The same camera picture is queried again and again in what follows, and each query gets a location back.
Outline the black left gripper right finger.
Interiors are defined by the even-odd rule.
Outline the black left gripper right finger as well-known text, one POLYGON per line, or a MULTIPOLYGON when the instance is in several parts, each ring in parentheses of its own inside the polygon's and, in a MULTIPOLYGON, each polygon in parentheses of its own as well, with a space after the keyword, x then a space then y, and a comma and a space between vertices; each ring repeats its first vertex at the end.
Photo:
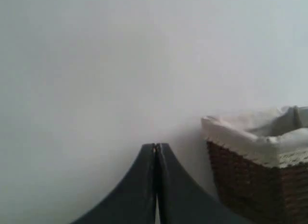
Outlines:
POLYGON ((250 223, 199 186, 167 143, 156 145, 155 181, 162 224, 250 223))

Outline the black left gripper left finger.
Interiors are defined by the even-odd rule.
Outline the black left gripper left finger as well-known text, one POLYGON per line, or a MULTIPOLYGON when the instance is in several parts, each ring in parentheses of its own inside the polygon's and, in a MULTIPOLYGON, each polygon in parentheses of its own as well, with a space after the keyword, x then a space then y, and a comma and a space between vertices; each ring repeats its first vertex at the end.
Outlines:
POLYGON ((75 224, 154 224, 156 146, 142 145, 127 174, 99 204, 75 224))

